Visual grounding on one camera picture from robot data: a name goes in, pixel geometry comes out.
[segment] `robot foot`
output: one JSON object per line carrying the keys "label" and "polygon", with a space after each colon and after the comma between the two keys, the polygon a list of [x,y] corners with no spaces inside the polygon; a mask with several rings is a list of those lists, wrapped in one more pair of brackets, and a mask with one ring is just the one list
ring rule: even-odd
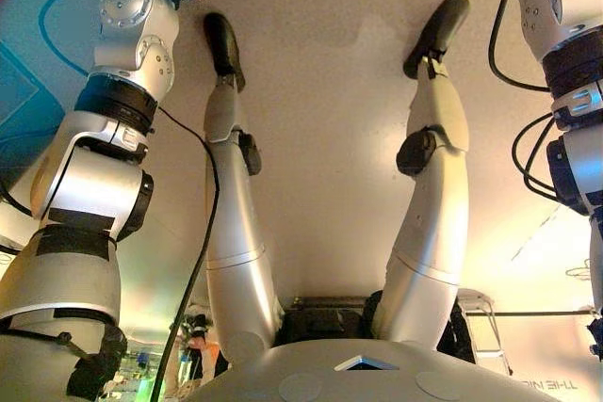
{"label": "robot foot", "polygon": [[469,0],[445,0],[423,27],[413,52],[404,61],[404,73],[416,79],[418,65],[424,56],[441,62],[454,35],[469,12]]}
{"label": "robot foot", "polygon": [[235,30],[223,15],[209,13],[204,19],[204,31],[216,73],[220,76],[233,75],[240,93],[245,88],[245,76],[238,59]]}

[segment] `black band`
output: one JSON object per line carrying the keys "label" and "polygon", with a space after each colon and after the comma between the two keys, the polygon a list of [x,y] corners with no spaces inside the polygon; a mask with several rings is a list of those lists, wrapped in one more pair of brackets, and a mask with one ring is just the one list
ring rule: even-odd
{"label": "black band", "polygon": [[109,260],[109,244],[117,248],[115,239],[108,233],[89,231],[67,225],[53,224],[38,230],[41,234],[36,255],[53,253],[76,253],[97,256]]}
{"label": "black band", "polygon": [[603,28],[567,42],[543,59],[546,84],[558,99],[574,89],[603,79]]}
{"label": "black band", "polygon": [[71,211],[51,207],[48,211],[48,219],[56,223],[64,223],[74,228],[82,228],[88,231],[102,232],[113,228],[115,218],[99,216],[90,212]]}
{"label": "black band", "polygon": [[141,88],[106,75],[94,75],[82,90],[75,110],[85,110],[124,122],[145,136],[157,109],[157,102]]}

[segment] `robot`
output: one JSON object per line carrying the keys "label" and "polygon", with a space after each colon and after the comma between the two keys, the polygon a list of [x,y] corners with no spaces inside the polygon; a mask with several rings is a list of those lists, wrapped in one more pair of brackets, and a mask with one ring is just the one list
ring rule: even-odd
{"label": "robot", "polygon": [[[153,190],[138,163],[171,87],[179,1],[101,0],[89,82],[32,186],[41,229],[0,281],[3,400],[95,400],[119,367],[126,345],[117,327],[115,250],[141,226]],[[590,217],[601,313],[603,2],[519,2],[524,36],[543,64],[563,131],[547,147],[557,198]],[[404,63],[418,85],[397,164],[416,188],[383,292],[367,301],[355,335],[324,339],[342,319],[322,318],[314,341],[287,334],[296,319],[283,317],[253,209],[249,181],[261,160],[238,99],[245,79],[235,34],[222,16],[207,16],[218,78],[204,131],[208,171],[220,187],[207,284],[233,368],[188,400],[554,400],[433,351],[456,297],[466,241],[468,133],[443,56],[467,12],[467,0],[445,0]],[[593,325],[594,333],[600,329]],[[36,372],[43,362],[53,365]],[[363,370],[372,372],[350,372]]]}

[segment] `cable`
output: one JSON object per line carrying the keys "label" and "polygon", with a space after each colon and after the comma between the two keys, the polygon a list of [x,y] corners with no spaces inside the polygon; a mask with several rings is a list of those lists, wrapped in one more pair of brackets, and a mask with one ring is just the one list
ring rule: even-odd
{"label": "cable", "polygon": [[538,123],[540,123],[540,122],[542,122],[542,121],[550,118],[551,116],[552,116],[551,113],[547,113],[547,114],[543,115],[542,117],[538,117],[536,120],[532,121],[526,127],[524,127],[519,132],[519,134],[517,134],[517,136],[513,140],[513,146],[511,147],[511,158],[513,160],[513,163],[515,164],[515,167],[519,170],[519,172],[521,174],[524,175],[524,177],[527,177],[530,181],[532,181],[533,183],[537,184],[541,188],[544,188],[546,190],[550,190],[550,191],[554,192],[555,191],[555,187],[553,187],[552,185],[545,184],[542,181],[540,181],[540,180],[534,178],[532,175],[530,175],[529,171],[527,169],[524,169],[524,167],[519,162],[519,159],[517,158],[517,147],[519,145],[519,142],[523,138],[523,136],[528,132],[529,129],[531,129],[532,127],[534,127],[536,124],[538,124]]}
{"label": "cable", "polygon": [[8,204],[17,209],[19,212],[25,214],[26,216],[32,217],[31,210],[12,198],[12,195],[8,193],[8,189],[2,181],[0,181],[0,195],[2,195],[2,198],[4,198]]}
{"label": "cable", "polygon": [[81,66],[73,63],[66,56],[64,56],[63,53],[61,53],[57,49],[57,47],[53,44],[53,42],[50,40],[50,37],[48,36],[48,31],[46,30],[46,24],[45,24],[46,14],[48,13],[48,10],[50,9],[50,7],[56,1],[57,0],[47,0],[46,3],[42,6],[42,8],[40,10],[40,13],[38,15],[38,27],[40,28],[41,37],[44,40],[44,42],[46,43],[46,45],[53,52],[53,54],[55,54],[55,56],[57,56],[60,60],[62,60],[63,63],[65,63],[67,66],[69,66],[74,71],[79,72],[84,77],[88,77],[88,72],[85,69],[83,69]]}
{"label": "cable", "polygon": [[[6,145],[7,143],[10,143],[11,141],[14,141],[14,140],[21,140],[24,138],[31,138],[31,137],[50,136],[51,134],[54,134],[57,131],[57,129],[58,129],[58,127],[52,127],[49,129],[42,129],[40,131],[28,132],[28,133],[24,133],[24,134],[17,134],[14,136],[0,138],[0,148],[2,148],[4,145]],[[4,181],[2,181],[2,180],[0,180],[0,195],[8,204],[10,204],[12,207],[17,209],[19,212],[22,212],[26,216],[32,217],[31,210],[26,208],[22,204],[20,204],[14,198],[12,198],[12,196],[8,192],[6,185],[4,184]]]}
{"label": "cable", "polygon": [[495,17],[494,23],[492,25],[492,34],[490,35],[490,43],[488,44],[488,63],[490,64],[490,69],[496,77],[498,77],[500,80],[506,82],[509,85],[513,85],[514,87],[523,89],[530,89],[532,91],[542,91],[548,93],[550,92],[550,89],[548,87],[538,87],[535,85],[525,84],[523,82],[517,82],[511,77],[505,75],[497,66],[495,59],[495,50],[497,47],[498,31],[500,29],[500,24],[502,23],[505,8],[507,7],[507,1],[508,0],[500,0],[500,3],[498,4],[497,16]]}
{"label": "cable", "polygon": [[536,157],[536,154],[538,153],[538,150],[540,149],[540,147],[543,144],[543,141],[545,141],[546,135],[548,134],[548,131],[550,131],[551,127],[553,127],[553,124],[555,124],[555,120],[553,118],[551,118],[548,123],[546,124],[546,126],[543,129],[543,132],[540,134],[540,136],[538,137],[538,140],[536,140],[536,143],[534,144],[534,147],[531,150],[530,153],[530,157],[528,157],[528,162],[526,163],[526,172],[524,173],[524,184],[526,185],[526,187],[531,190],[532,192],[541,195],[551,201],[559,201],[557,199],[556,195],[551,195],[549,193],[546,193],[536,187],[534,187],[533,185],[530,184],[530,169],[531,169],[531,165],[534,162],[534,158]]}
{"label": "cable", "polygon": [[185,126],[182,122],[174,118],[170,113],[168,113],[163,107],[159,107],[159,110],[170,120],[178,124],[184,130],[193,134],[204,146],[207,155],[209,156],[209,160],[211,161],[212,172],[214,176],[214,201],[211,207],[211,214],[209,215],[209,220],[207,221],[207,228],[205,230],[205,238],[204,243],[201,247],[201,251],[199,253],[199,257],[197,258],[197,262],[192,269],[192,273],[190,274],[190,278],[188,279],[187,288],[185,289],[185,293],[182,295],[182,299],[180,300],[180,306],[178,307],[178,311],[176,313],[176,317],[174,318],[173,325],[171,326],[170,335],[168,336],[168,341],[166,342],[166,346],[163,350],[163,355],[161,355],[161,361],[159,362],[159,367],[157,368],[157,374],[155,375],[155,383],[153,384],[153,392],[151,393],[151,401],[156,402],[159,400],[159,393],[161,391],[161,385],[163,383],[163,377],[166,373],[166,367],[168,365],[168,359],[171,354],[171,348],[173,347],[173,343],[176,340],[176,335],[178,334],[178,330],[180,328],[180,324],[182,323],[182,319],[185,315],[185,310],[187,309],[188,299],[190,298],[190,294],[192,292],[193,286],[195,285],[195,281],[197,280],[197,276],[199,275],[199,271],[201,270],[201,265],[204,261],[205,254],[207,253],[207,246],[209,245],[209,236],[211,235],[211,229],[214,224],[214,218],[216,217],[216,210],[218,209],[218,197],[220,195],[220,181],[218,179],[218,169],[216,167],[216,161],[214,159],[214,154],[212,154],[209,146],[205,143],[205,140],[197,134],[195,131]]}

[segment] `wire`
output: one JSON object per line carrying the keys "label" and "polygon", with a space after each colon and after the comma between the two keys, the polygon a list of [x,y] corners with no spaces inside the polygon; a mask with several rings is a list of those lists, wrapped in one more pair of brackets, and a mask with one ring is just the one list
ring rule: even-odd
{"label": "wire", "polygon": [[[0,149],[7,143],[10,143],[11,141],[22,140],[24,138],[30,138],[30,137],[50,136],[51,134],[54,134],[57,131],[57,129],[58,129],[58,127],[52,127],[49,129],[42,129],[39,131],[28,132],[28,133],[24,133],[24,134],[17,134],[14,136],[0,138]],[[12,207],[17,209],[19,212],[22,212],[26,216],[32,217],[31,210],[26,208],[25,206],[23,206],[21,203],[19,203],[17,200],[15,200],[12,197],[12,195],[10,195],[10,193],[8,192],[7,186],[4,184],[4,181],[2,181],[1,179],[0,179],[0,195],[8,204],[10,204]]]}
{"label": "wire", "polygon": [[530,175],[529,171],[527,169],[525,169],[521,163],[519,162],[519,159],[517,158],[517,147],[519,145],[519,142],[521,141],[521,139],[523,138],[523,136],[535,125],[537,125],[538,123],[550,118],[552,116],[551,113],[547,113],[545,115],[543,115],[542,117],[538,117],[536,120],[532,121],[531,123],[529,123],[526,127],[524,127],[519,134],[517,134],[517,136],[515,137],[514,141],[513,141],[513,146],[511,147],[511,158],[513,160],[513,163],[515,164],[515,167],[519,170],[519,172],[521,174],[524,175],[524,177],[527,177],[530,181],[532,181],[533,183],[535,183],[536,185],[540,186],[541,188],[544,188],[546,190],[550,190],[552,192],[555,191],[555,187],[553,187],[552,185],[548,185],[543,183],[542,181],[534,178],[532,175]]}
{"label": "wire", "polygon": [[48,31],[46,30],[46,24],[45,24],[46,14],[48,13],[48,10],[50,9],[50,7],[56,1],[57,0],[47,0],[46,3],[42,6],[40,13],[38,14],[38,27],[40,28],[41,37],[44,40],[44,42],[46,43],[46,45],[50,48],[50,50],[53,51],[53,54],[55,54],[55,56],[57,56],[60,60],[62,60],[63,63],[65,63],[67,66],[69,66],[74,71],[79,72],[84,77],[88,77],[88,72],[85,69],[83,69],[81,66],[73,63],[65,55],[63,55],[63,53],[57,49],[57,47],[53,44],[50,37],[48,36]]}
{"label": "wire", "polygon": [[33,217],[30,209],[26,208],[25,206],[20,204],[18,201],[16,201],[14,198],[12,198],[12,195],[10,195],[7,187],[4,185],[4,182],[2,182],[2,181],[0,181],[0,195],[2,195],[2,198],[4,198],[4,200],[8,204],[10,204],[12,207],[17,209],[19,212],[25,214],[26,216]]}
{"label": "wire", "polygon": [[497,66],[495,50],[497,47],[498,31],[500,29],[502,18],[507,7],[507,1],[508,0],[500,0],[500,3],[498,4],[497,16],[495,17],[494,23],[492,25],[492,34],[490,35],[490,43],[488,44],[488,63],[490,64],[490,69],[496,77],[498,77],[500,80],[506,82],[509,85],[513,85],[514,87],[530,89],[532,91],[550,92],[550,89],[548,87],[538,87],[535,85],[518,82],[512,79],[511,77],[505,75]]}
{"label": "wire", "polygon": [[538,140],[536,140],[536,143],[534,144],[534,147],[531,150],[530,157],[528,157],[528,162],[526,163],[526,173],[524,173],[524,184],[526,185],[526,187],[529,190],[531,190],[532,192],[534,192],[538,195],[541,195],[551,201],[559,201],[555,194],[551,195],[551,194],[546,193],[546,192],[534,187],[533,185],[531,185],[530,178],[529,178],[531,165],[534,163],[534,158],[536,157],[538,150],[542,146],[543,141],[545,141],[548,131],[550,131],[550,128],[553,127],[553,124],[555,124],[555,120],[551,118],[548,121],[548,123],[546,124],[546,126],[544,127],[543,132],[540,134],[540,136],[538,137]]}
{"label": "wire", "polygon": [[201,265],[204,261],[205,255],[207,253],[207,246],[209,245],[209,236],[211,235],[212,226],[214,225],[214,218],[216,217],[216,211],[218,209],[218,197],[220,195],[220,181],[218,178],[218,169],[216,167],[216,160],[214,159],[214,154],[209,149],[209,146],[203,140],[203,138],[197,134],[195,131],[185,126],[182,122],[173,117],[168,111],[166,111],[163,107],[159,107],[159,110],[170,120],[175,122],[177,125],[182,127],[184,130],[193,134],[204,146],[207,155],[209,156],[209,160],[211,161],[212,173],[214,176],[214,201],[211,207],[211,214],[209,215],[209,220],[207,221],[207,228],[205,229],[205,238],[203,245],[201,247],[201,251],[199,252],[199,257],[197,258],[197,262],[192,269],[192,273],[190,274],[190,278],[188,279],[187,288],[185,289],[185,293],[182,295],[182,299],[180,300],[180,306],[178,307],[178,311],[176,313],[176,317],[174,318],[173,325],[171,326],[170,335],[168,336],[168,341],[166,342],[166,346],[163,350],[163,355],[161,355],[161,361],[159,362],[159,367],[157,368],[157,374],[155,376],[155,383],[153,384],[153,392],[151,393],[151,401],[156,402],[159,400],[159,393],[161,391],[161,385],[163,383],[163,377],[166,373],[166,367],[168,365],[168,359],[171,354],[171,349],[173,348],[173,343],[176,340],[176,336],[178,334],[178,330],[180,328],[180,324],[182,323],[182,319],[185,315],[185,310],[187,309],[188,299],[190,298],[190,294],[192,293],[193,286],[195,285],[195,281],[197,281],[197,276],[199,275],[199,271],[201,270]]}

